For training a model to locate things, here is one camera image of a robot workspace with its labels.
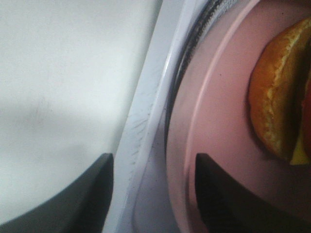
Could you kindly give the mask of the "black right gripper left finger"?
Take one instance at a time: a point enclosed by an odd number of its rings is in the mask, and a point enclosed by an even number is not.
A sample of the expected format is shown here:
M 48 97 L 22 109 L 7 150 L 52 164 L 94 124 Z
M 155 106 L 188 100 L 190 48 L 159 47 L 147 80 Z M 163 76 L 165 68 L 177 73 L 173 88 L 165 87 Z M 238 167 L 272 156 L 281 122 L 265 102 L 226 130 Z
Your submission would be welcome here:
M 0 226 L 2 233 L 100 233 L 113 193 L 114 159 L 102 154 L 53 198 Z

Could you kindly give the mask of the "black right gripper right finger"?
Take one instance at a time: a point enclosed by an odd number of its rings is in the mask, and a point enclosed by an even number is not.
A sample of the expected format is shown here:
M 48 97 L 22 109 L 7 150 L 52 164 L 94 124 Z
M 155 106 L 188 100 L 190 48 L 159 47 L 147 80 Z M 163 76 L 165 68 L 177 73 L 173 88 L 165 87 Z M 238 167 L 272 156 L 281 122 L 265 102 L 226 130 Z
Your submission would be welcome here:
M 211 157 L 195 159 L 195 193 L 201 219 L 210 233 L 309 233 L 310 223 L 256 197 Z

